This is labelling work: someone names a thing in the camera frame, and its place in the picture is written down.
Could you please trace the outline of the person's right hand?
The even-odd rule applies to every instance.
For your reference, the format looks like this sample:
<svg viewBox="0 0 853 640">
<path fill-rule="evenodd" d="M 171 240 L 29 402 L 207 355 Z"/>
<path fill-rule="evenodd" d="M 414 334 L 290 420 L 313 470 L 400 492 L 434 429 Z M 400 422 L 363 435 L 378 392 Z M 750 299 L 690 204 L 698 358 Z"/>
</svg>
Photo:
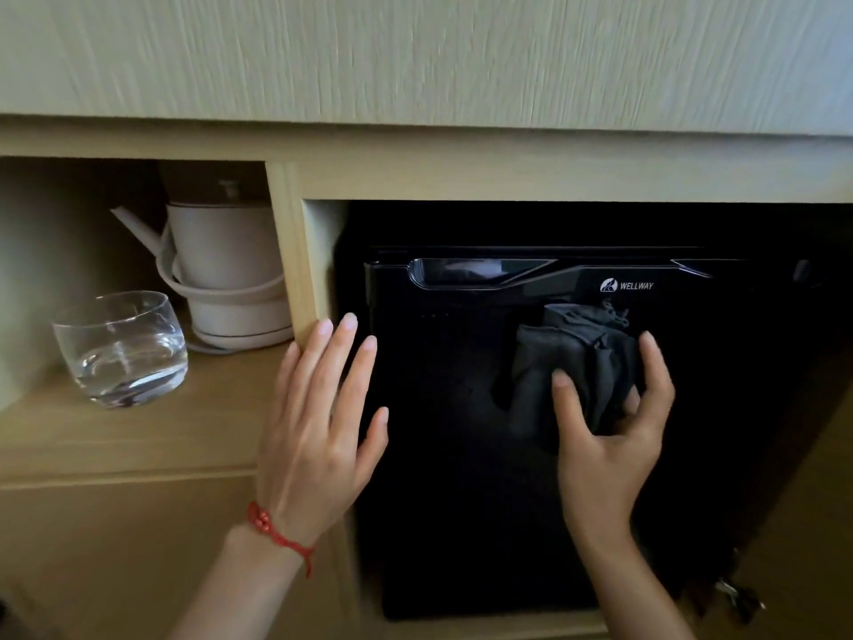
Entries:
<svg viewBox="0 0 853 640">
<path fill-rule="evenodd" d="M 559 453 L 560 495 L 566 524 L 630 528 L 634 503 L 662 451 L 676 390 L 655 337 L 639 338 L 645 391 L 630 390 L 626 418 L 613 436 L 596 436 L 590 452 Z"/>
</svg>

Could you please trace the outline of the person's left hand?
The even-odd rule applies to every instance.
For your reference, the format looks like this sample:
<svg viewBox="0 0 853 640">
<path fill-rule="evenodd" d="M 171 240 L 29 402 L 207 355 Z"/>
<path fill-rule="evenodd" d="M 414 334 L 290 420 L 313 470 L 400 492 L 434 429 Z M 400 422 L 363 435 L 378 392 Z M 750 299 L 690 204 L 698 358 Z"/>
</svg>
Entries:
<svg viewBox="0 0 853 640">
<path fill-rule="evenodd" d="M 357 470 L 357 449 L 366 435 L 360 434 L 360 426 L 378 340 L 369 335 L 354 350 L 356 330 L 329 429 L 316 430 L 303 416 L 307 384 L 303 355 L 311 335 L 300 347 L 283 416 L 272 416 L 271 407 L 259 446 L 256 496 L 275 533 L 304 548 L 314 546 L 345 515 L 375 472 Z"/>
</svg>

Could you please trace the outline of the dark grey cleaning cloth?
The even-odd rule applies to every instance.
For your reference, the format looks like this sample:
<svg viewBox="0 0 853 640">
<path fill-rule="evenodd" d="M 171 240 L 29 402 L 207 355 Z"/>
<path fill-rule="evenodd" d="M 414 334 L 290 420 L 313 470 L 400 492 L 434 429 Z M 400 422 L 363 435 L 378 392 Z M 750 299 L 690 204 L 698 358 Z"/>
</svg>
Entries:
<svg viewBox="0 0 853 640">
<path fill-rule="evenodd" d="M 551 303 L 539 324 L 520 324 L 510 369 L 508 431 L 518 440 L 555 453 L 559 432 L 552 374 L 564 371 L 578 393 L 582 417 L 595 436 L 610 436 L 624 417 L 624 403 L 643 385 L 637 339 L 629 310 L 610 300 L 598 305 Z"/>
</svg>

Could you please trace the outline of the person's left forearm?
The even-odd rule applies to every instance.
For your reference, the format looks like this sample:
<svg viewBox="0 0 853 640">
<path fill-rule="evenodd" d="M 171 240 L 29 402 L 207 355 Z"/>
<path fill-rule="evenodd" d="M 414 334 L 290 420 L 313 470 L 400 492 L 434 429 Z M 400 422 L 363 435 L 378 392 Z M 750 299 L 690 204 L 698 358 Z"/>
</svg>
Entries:
<svg viewBox="0 0 853 640">
<path fill-rule="evenodd" d="M 293 549 L 247 523 L 233 527 L 166 640 L 264 640 L 303 568 Z"/>
</svg>

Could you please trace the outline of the person's right forearm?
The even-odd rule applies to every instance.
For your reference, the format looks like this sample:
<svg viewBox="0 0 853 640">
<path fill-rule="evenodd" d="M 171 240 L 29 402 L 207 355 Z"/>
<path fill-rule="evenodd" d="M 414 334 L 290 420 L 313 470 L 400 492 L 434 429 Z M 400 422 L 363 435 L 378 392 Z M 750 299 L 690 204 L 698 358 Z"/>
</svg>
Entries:
<svg viewBox="0 0 853 640">
<path fill-rule="evenodd" d="M 627 524 L 572 522 L 569 530 L 611 640 L 697 640 Z"/>
</svg>

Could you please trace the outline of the white kettle base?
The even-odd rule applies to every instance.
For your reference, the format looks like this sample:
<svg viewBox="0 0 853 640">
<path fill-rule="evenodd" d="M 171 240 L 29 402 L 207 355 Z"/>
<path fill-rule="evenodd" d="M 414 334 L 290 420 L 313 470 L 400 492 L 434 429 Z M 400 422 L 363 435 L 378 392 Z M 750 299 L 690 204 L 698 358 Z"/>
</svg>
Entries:
<svg viewBox="0 0 853 640">
<path fill-rule="evenodd" d="M 191 328 L 198 339 L 225 351 L 249 351 L 293 339 L 282 277 L 240 290 L 188 288 Z"/>
</svg>

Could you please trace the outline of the black mini fridge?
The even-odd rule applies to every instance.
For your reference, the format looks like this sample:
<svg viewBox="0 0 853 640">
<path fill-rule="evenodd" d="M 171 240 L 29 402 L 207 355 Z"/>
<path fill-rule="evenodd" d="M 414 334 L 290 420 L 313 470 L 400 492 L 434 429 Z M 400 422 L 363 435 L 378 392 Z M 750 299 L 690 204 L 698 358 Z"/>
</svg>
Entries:
<svg viewBox="0 0 853 640">
<path fill-rule="evenodd" d="M 713 580 L 757 524 L 755 466 L 816 360 L 833 266 L 702 246 L 372 245 L 372 398 L 391 448 L 359 506 L 393 620 L 583 609 L 590 582 L 561 515 L 555 453 L 507 429 L 520 324 L 551 303 L 628 309 L 677 389 L 630 531 L 665 588 Z"/>
</svg>

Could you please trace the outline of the white electric kettle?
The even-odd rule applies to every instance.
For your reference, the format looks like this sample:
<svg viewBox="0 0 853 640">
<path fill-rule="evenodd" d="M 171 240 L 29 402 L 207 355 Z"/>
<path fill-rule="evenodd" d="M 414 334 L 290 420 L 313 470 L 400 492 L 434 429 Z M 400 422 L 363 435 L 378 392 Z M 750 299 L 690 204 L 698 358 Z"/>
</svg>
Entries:
<svg viewBox="0 0 853 640">
<path fill-rule="evenodd" d="M 154 231 L 123 206 L 111 213 L 155 256 L 161 279 L 203 292 L 237 292 L 283 280 L 283 263 L 269 203 L 246 203 L 239 183 L 224 180 L 229 202 L 168 203 Z"/>
</svg>

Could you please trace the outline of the clear drinking glass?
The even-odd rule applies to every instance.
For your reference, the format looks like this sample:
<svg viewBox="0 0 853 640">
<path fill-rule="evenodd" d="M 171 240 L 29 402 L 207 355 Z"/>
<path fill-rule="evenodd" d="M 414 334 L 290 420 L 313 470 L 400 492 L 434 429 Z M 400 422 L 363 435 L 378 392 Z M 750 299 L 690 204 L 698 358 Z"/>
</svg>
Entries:
<svg viewBox="0 0 853 640">
<path fill-rule="evenodd" d="M 51 325 L 75 383 L 104 408 L 150 402 L 187 374 L 186 340 L 163 292 L 105 294 L 60 311 Z"/>
</svg>

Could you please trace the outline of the metal cabinet door hinge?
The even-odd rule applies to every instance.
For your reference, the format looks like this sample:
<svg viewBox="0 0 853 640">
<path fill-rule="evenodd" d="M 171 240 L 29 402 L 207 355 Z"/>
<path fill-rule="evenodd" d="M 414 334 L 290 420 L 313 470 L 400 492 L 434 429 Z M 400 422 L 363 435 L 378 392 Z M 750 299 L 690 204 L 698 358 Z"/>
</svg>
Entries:
<svg viewBox="0 0 853 640">
<path fill-rule="evenodd" d="M 731 579 L 717 579 L 714 583 L 714 589 L 727 599 L 733 619 L 741 626 L 752 624 L 756 616 L 767 609 L 766 604 L 755 589 L 737 584 Z"/>
</svg>

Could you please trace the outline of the light wooden cabinet door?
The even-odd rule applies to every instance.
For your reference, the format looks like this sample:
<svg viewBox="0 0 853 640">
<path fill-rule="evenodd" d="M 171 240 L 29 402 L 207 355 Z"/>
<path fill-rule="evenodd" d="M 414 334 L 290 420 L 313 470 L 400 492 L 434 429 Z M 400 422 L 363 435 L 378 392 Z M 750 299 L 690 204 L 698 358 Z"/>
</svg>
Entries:
<svg viewBox="0 0 853 640">
<path fill-rule="evenodd" d="M 853 640 L 853 365 L 816 369 L 786 415 L 732 574 L 765 608 L 745 624 L 718 593 L 694 618 L 699 640 Z"/>
</svg>

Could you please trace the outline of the light wooden cabinet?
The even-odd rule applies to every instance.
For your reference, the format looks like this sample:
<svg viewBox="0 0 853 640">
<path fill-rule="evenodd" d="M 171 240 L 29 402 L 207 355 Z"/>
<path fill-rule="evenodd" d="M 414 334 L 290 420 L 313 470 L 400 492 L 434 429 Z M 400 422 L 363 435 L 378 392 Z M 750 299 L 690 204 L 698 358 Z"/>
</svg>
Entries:
<svg viewBox="0 0 853 640">
<path fill-rule="evenodd" d="M 0 601 L 159 640 L 245 510 L 284 345 L 105 410 L 49 326 L 150 280 L 144 161 L 271 169 L 300 330 L 343 200 L 642 201 L 853 257 L 853 0 L 0 0 Z"/>
</svg>

